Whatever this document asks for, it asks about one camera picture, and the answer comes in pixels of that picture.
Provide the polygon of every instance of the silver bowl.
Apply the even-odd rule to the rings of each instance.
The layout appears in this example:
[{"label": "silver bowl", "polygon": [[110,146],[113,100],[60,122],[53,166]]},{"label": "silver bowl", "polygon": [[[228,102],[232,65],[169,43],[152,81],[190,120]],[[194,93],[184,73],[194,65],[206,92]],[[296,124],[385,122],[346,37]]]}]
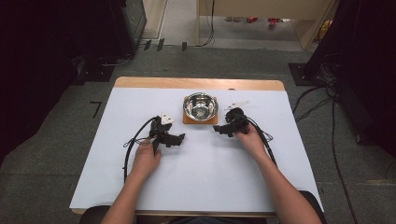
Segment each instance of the silver bowl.
[{"label": "silver bowl", "polygon": [[213,96],[196,92],[184,100],[183,109],[190,119],[205,121],[216,116],[219,105]]}]

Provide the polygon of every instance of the wooden desk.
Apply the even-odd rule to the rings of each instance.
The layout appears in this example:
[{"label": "wooden desk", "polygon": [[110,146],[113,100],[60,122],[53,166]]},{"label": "wooden desk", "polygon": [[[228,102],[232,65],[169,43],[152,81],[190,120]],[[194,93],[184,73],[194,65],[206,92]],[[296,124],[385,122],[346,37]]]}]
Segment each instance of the wooden desk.
[{"label": "wooden desk", "polygon": [[[301,47],[308,49],[335,0],[216,0],[214,16],[291,19]],[[212,15],[213,0],[197,0],[196,45],[200,45],[200,16]]]},{"label": "wooden desk", "polygon": [[[265,131],[275,138],[270,145],[279,169],[297,189],[312,192],[320,203],[280,81],[120,77],[110,94],[70,208],[82,214],[89,207],[112,204],[123,185],[123,144],[146,120],[166,112],[176,121],[169,133],[185,133],[186,137],[180,147],[160,145],[162,161],[141,191],[137,215],[274,217],[260,170],[239,141],[215,133],[212,125],[181,122],[184,96],[197,91],[218,98],[220,118],[224,118],[226,111],[222,108],[226,105],[251,100],[244,111],[259,125],[265,123]],[[146,128],[141,135],[148,132]],[[131,152],[129,170],[136,148]]]}]

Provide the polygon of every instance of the white tabletop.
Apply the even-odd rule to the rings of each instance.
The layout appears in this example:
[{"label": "white tabletop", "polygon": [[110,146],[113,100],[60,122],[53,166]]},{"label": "white tabletop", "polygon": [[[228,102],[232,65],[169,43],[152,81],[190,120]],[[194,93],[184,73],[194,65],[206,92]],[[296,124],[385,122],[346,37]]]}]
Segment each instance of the white tabletop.
[{"label": "white tabletop", "polygon": [[[270,195],[254,160],[235,138],[215,133],[212,125],[184,124],[185,96],[203,91],[219,102],[219,125],[224,107],[249,100],[242,109],[271,134],[269,144],[279,170],[298,190],[318,189],[285,91],[225,91],[114,88],[92,143],[70,208],[74,211],[110,205],[123,185],[123,147],[150,118],[161,113],[175,123],[170,134],[185,133],[179,147],[160,145],[158,170],[145,183],[137,214],[258,214],[274,213]],[[149,134],[149,125],[140,137]],[[128,169],[132,167],[135,144]]]}]

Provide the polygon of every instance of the person's left hand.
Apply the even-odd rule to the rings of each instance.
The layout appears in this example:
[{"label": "person's left hand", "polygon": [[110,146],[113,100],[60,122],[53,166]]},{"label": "person's left hand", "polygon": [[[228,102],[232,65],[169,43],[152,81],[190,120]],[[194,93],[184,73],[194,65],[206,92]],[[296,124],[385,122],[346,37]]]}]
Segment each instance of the person's left hand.
[{"label": "person's left hand", "polygon": [[144,141],[144,145],[140,145],[136,150],[131,175],[136,175],[146,179],[157,169],[158,164],[160,164],[161,155],[161,151],[157,150],[154,157],[152,144],[149,140]]}]

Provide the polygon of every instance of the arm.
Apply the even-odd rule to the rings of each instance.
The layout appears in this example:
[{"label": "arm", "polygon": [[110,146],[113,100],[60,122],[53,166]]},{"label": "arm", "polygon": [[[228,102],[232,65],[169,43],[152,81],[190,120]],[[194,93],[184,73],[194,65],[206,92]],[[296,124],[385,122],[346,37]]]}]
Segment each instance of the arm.
[{"label": "arm", "polygon": [[116,201],[106,213],[102,224],[132,223],[137,198],[147,177],[155,171],[161,159],[161,151],[154,155],[152,144],[139,146],[134,157],[134,166]]},{"label": "arm", "polygon": [[249,124],[248,134],[236,133],[246,150],[257,162],[262,177],[272,196],[276,214],[281,223],[321,223],[311,204],[280,173],[266,153],[256,129]]}]

